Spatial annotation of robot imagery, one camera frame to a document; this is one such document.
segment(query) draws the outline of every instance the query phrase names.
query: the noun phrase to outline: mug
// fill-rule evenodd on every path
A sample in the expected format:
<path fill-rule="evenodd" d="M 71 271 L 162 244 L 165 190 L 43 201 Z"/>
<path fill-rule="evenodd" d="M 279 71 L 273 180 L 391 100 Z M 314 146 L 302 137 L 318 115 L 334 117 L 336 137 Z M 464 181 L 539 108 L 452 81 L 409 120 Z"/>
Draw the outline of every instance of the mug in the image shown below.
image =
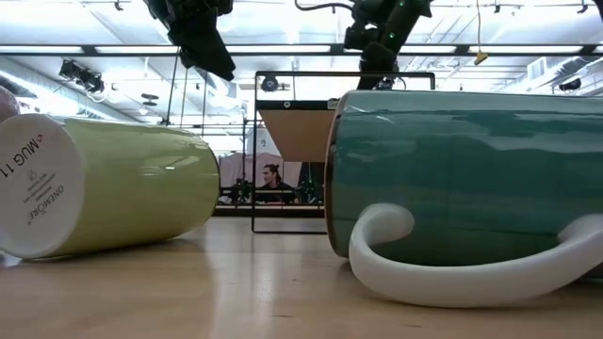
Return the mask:
<path fill-rule="evenodd" d="M 211 217 L 218 163 L 167 127 L 19 115 L 0 124 L 0 250 L 37 259 L 161 241 Z"/>
<path fill-rule="evenodd" d="M 386 297 L 487 306 L 597 275 L 601 99 L 353 91 L 329 142 L 331 245 Z"/>

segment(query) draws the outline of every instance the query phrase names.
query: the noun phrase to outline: ceiling light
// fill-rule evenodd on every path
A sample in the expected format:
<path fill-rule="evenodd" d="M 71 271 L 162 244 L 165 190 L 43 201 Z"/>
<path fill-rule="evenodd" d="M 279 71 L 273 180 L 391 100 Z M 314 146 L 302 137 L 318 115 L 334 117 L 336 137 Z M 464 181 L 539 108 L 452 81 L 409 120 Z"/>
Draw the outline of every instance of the ceiling light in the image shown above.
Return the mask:
<path fill-rule="evenodd" d="M 328 45 L 237 45 L 226 46 L 229 53 L 325 53 Z"/>
<path fill-rule="evenodd" d="M 400 53 L 454 53 L 456 46 L 402 46 Z"/>
<path fill-rule="evenodd" d="M 83 54 L 84 50 L 80 46 L 24 46 L 24 45 L 5 45 L 0 46 L 0 53 L 31 53 L 31 54 Z"/>
<path fill-rule="evenodd" d="M 575 53 L 579 52 L 582 46 L 482 46 L 481 51 L 484 53 L 510 53 L 510 54 L 529 54 L 533 53 L 546 54 L 546 53 Z M 469 47 L 469 52 L 478 53 L 480 48 L 478 46 Z"/>
<path fill-rule="evenodd" d="M 94 47 L 96 52 L 100 54 L 176 54 L 178 46 L 97 46 Z"/>

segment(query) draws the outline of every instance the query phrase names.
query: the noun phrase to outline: table surface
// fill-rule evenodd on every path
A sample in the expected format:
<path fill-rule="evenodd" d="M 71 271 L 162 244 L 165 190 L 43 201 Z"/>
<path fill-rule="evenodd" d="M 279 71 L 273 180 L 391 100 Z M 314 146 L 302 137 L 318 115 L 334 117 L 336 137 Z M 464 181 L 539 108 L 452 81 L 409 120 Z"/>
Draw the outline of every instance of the table surface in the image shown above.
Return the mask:
<path fill-rule="evenodd" d="M 513 306 L 379 299 L 326 235 L 214 218 L 172 241 L 51 262 L 0 254 L 0 338 L 602 338 L 603 284 Z"/>

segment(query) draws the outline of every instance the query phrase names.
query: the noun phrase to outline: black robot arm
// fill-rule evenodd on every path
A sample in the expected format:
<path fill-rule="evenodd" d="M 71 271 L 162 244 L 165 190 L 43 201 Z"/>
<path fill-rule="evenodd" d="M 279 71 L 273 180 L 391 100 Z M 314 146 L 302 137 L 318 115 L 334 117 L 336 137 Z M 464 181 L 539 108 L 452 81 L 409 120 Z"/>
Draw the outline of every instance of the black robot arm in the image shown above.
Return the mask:
<path fill-rule="evenodd" d="M 233 11 L 233 0 L 144 0 L 154 18 L 168 28 L 171 43 L 180 46 L 186 68 L 197 67 L 233 80 L 235 62 L 216 28 L 218 17 Z"/>
<path fill-rule="evenodd" d="M 421 16 L 431 18 L 431 0 L 365 0 L 354 2 L 354 24 L 344 48 L 362 50 L 360 71 L 397 72 L 398 53 Z M 368 24 L 375 27 L 367 29 Z M 358 89 L 373 89 L 381 77 L 364 76 Z"/>
<path fill-rule="evenodd" d="M 185 67 L 213 73 L 232 80 L 235 63 L 216 28 L 218 17 L 233 10 L 233 0 L 144 0 L 151 14 L 169 30 L 174 45 L 180 46 Z M 324 4 L 303 8 L 350 8 Z M 344 47 L 363 51 L 361 72 L 397 72 L 397 56 L 419 17 L 431 17 L 432 0 L 353 0 L 354 24 L 346 31 Z M 603 19 L 603 0 L 594 0 Z M 358 89 L 373 89 L 382 79 L 362 77 Z"/>

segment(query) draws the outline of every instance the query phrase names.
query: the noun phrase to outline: black frame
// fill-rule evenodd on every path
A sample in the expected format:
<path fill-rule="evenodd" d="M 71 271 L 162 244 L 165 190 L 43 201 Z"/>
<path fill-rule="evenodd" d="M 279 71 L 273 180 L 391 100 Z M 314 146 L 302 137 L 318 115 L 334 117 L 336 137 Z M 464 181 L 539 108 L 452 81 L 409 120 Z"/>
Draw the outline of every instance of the black frame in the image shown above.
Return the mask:
<path fill-rule="evenodd" d="M 323 76 L 323 77 L 361 77 L 361 76 L 375 76 L 375 77 L 386 77 L 386 76 L 398 76 L 398 77 L 413 77 L 413 78 L 429 78 L 430 88 L 435 90 L 435 74 L 434 73 L 421 73 L 421 72 L 398 72 L 398 73 L 360 73 L 360 72 L 256 72 L 254 83 L 255 90 L 253 92 L 253 98 L 255 100 L 255 106 L 253 111 L 253 162 L 252 162 L 252 204 L 249 214 L 245 212 L 238 212 L 240 216 L 250 216 L 252 218 L 252 232 L 255 234 L 327 234 L 327 232 L 315 232 L 315 231 L 260 231 L 255 228 L 255 218 L 324 218 L 325 207 L 323 205 L 316 205 L 317 209 L 307 210 L 296 210 L 293 208 L 280 208 L 280 209 L 258 209 L 256 208 L 256 186 L 255 176 L 257 174 L 257 125 L 260 120 L 257 117 L 258 110 L 260 109 L 308 109 L 308 110 L 325 110 L 329 108 L 328 100 L 257 100 L 258 91 L 258 78 L 260 76 Z"/>
<path fill-rule="evenodd" d="M 345 57 L 345 56 L 360 56 L 361 51 L 356 50 L 345 50 L 342 43 L 304 43 L 296 44 L 295 46 L 324 46 L 323 52 L 315 51 L 253 51 L 253 52 L 240 52 L 237 51 L 237 47 L 250 48 L 254 46 L 262 47 L 286 47 L 292 46 L 290 44 L 282 43 L 268 43 L 268 44 L 228 44 L 227 48 L 231 48 L 230 55 L 232 57 Z M 65 53 L 65 52 L 44 52 L 35 51 L 30 49 L 29 51 L 16 51 L 16 52 L 5 52 L 4 47 L 17 48 L 17 47 L 53 47 L 53 46 L 69 46 L 69 47 L 80 47 L 81 53 Z M 100 53 L 96 49 L 97 47 L 169 47 L 167 44 L 0 44 L 0 56 L 9 57 L 176 57 L 176 47 L 174 46 L 173 52 L 161 52 L 161 53 L 149 53 L 149 52 L 112 52 L 112 53 Z M 438 51 L 417 51 L 412 50 L 415 48 L 433 48 L 437 46 L 449 46 L 449 52 L 438 52 Z M 401 57 L 474 57 L 477 53 L 471 51 L 471 47 L 477 48 L 477 43 L 405 43 L 400 52 L 398 53 Z M 523 47 L 577 47 L 577 51 L 570 52 L 522 52 L 520 51 Z M 488 52 L 490 48 L 507 47 L 509 51 L 517 48 L 515 52 Z M 544 43 L 485 43 L 481 45 L 481 49 L 488 54 L 489 57 L 603 57 L 603 44 L 601 43 L 561 43 L 561 44 L 544 44 Z"/>

